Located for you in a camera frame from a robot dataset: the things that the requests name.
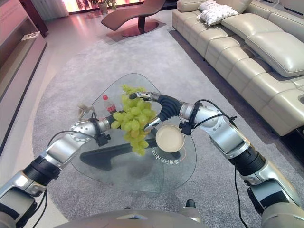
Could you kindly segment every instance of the red bottle label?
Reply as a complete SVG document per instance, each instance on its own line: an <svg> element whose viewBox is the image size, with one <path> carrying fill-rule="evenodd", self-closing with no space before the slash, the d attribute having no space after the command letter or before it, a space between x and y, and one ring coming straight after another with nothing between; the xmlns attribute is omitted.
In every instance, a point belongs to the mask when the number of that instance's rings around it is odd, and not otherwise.
<svg viewBox="0 0 304 228"><path fill-rule="evenodd" d="M116 107L115 105L112 105L111 107L106 108L108 110L109 113L115 113L116 112Z"/></svg>

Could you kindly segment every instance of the potted plant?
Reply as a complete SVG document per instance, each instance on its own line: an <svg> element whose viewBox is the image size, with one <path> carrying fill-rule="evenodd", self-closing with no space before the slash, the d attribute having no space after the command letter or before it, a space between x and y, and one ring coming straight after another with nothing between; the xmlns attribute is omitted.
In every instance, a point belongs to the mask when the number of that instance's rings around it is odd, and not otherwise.
<svg viewBox="0 0 304 228"><path fill-rule="evenodd" d="M101 11L101 14L107 14L108 9L107 9L107 0L90 0L92 5L98 4L98 7Z"/></svg>
<svg viewBox="0 0 304 228"><path fill-rule="evenodd" d="M111 7L113 10L116 9L116 0L102 0L104 1L108 7Z"/></svg>

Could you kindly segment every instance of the green grapes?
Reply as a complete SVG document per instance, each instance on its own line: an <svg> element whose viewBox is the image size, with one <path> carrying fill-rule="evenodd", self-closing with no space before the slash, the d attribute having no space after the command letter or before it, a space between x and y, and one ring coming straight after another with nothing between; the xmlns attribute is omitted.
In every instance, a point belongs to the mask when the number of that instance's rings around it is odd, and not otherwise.
<svg viewBox="0 0 304 228"><path fill-rule="evenodd" d="M136 92L146 91L145 88L132 88L128 85L122 85L125 94L121 95L124 112L116 112L113 114L115 121L111 124L111 128L126 131L124 139L130 142L132 151L139 155L145 155L145 148L149 146L145 137L148 134L143 131L144 126L156 116L151 110L151 103L137 97L133 100L129 99L129 95Z"/></svg>

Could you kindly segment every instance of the black cable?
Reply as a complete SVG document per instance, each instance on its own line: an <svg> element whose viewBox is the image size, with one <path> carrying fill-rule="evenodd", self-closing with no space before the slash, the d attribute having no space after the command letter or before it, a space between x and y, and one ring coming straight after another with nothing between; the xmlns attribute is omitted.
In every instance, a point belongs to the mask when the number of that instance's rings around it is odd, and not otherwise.
<svg viewBox="0 0 304 228"><path fill-rule="evenodd" d="M197 125L195 125L195 126L193 127L193 129L197 128L197 127L200 126L202 123L204 123L204 122L206 122L206 121L208 121L208 120L211 120L211 119L213 119L213 118L215 118L215 117L218 117L218 116L226 116L226 115L225 115L225 114L218 114L218 115L214 115L214 116L212 116L212 117L209 117L209 118L207 118L207 119L205 119L205 120L199 122Z"/></svg>
<svg viewBox="0 0 304 228"><path fill-rule="evenodd" d="M76 131L60 131L60 132L56 133L56 134L51 138L51 140L48 142L47 146L49 146L49 145L51 144L51 142L53 141L53 139L54 139L57 135L59 135L59 134L61 134L61 133L77 133L77 134L82 134L82 135L85 135L86 137L92 138L92 139L94 139L94 140L97 141L97 139L96 139L95 137L93 137L93 136L91 136L91 135L89 135L89 134L83 133L83 132L76 132Z"/></svg>
<svg viewBox="0 0 304 228"><path fill-rule="evenodd" d="M93 117L94 117L95 119L97 118L95 112L92 112L91 118L93 118Z"/></svg>
<svg viewBox="0 0 304 228"><path fill-rule="evenodd" d="M236 191L237 191L237 200L238 200L238 216L239 219L242 221L243 225L248 228L247 224L245 223L245 221L242 218L241 215L241 201L239 199L239 194L238 194L238 186L237 186L237 169L236 167L234 167L234 185L236 186Z"/></svg>
<svg viewBox="0 0 304 228"><path fill-rule="evenodd" d="M229 122L230 122L233 126L235 126L235 127L237 128L237 126L236 126L235 123L233 122L233 121L235 120L235 118L237 118L237 116L229 117L229 116L228 116L226 113L224 113L224 112L223 112L215 103L213 103L213 102L210 101L210 100L200 99L200 100L196 101L195 104L198 103L198 102L202 102L202 101L205 101L205 102L208 102L208 103L212 104L214 107L216 107L216 108L221 112L221 114L214 115L214 116L212 116L212 117L209 117L209 118L206 119L206 120L203 120L202 122L199 122L193 129L197 128L199 125L201 125L201 124L204 123L205 121L208 121L208 120L213 119L213 118L218 117L218 116L225 116L225 117L227 117L227 119L229 120Z"/></svg>
<svg viewBox="0 0 304 228"><path fill-rule="evenodd" d="M45 199L45 204L44 204L43 211L42 211L40 217L38 218L37 222L34 224L34 226L33 226L32 228L35 228L36 225L40 222L40 220L41 220L41 218L42 218L44 212L45 212L46 209L47 209L47 204L48 204L48 201L47 201L47 200L48 200L48 194L47 194L47 193L48 193L47 190L45 190L45 191L44 191L44 194L43 194L43 199Z"/></svg>
<svg viewBox="0 0 304 228"><path fill-rule="evenodd" d="M35 215L36 214L36 212L39 210L39 208L41 207L41 205L42 205L42 202L43 202L43 200L44 200L44 198L45 198L45 191L44 191L44 194L43 194L43 197L42 197L42 199L41 199L41 201L40 201L40 203L39 203L39 205L38 205L38 207L36 208L36 210L34 211L34 214L33 215Z"/></svg>

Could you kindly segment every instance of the white pillow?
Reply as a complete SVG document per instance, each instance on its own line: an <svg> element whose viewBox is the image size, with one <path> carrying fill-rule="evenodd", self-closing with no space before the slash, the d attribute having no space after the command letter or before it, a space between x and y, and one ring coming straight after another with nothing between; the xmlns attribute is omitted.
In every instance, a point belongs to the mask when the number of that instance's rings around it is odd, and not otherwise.
<svg viewBox="0 0 304 228"><path fill-rule="evenodd" d="M224 18L235 16L238 12L227 5L216 5L210 9L204 10L197 16L197 19L202 19L205 24L216 25L219 24Z"/></svg>
<svg viewBox="0 0 304 228"><path fill-rule="evenodd" d="M201 11L209 10L213 5L219 5L213 0L208 0L199 5L198 9Z"/></svg>

